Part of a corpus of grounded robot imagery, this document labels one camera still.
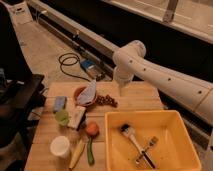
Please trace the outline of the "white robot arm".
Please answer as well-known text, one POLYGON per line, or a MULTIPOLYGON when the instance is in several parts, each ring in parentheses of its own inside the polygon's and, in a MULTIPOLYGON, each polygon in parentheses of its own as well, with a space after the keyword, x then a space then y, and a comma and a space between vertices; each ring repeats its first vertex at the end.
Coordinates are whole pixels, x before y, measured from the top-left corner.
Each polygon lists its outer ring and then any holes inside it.
POLYGON ((113 78, 118 85, 124 87, 137 76, 213 126, 213 83, 154 64, 145 54, 146 47, 139 40, 114 51, 113 78))

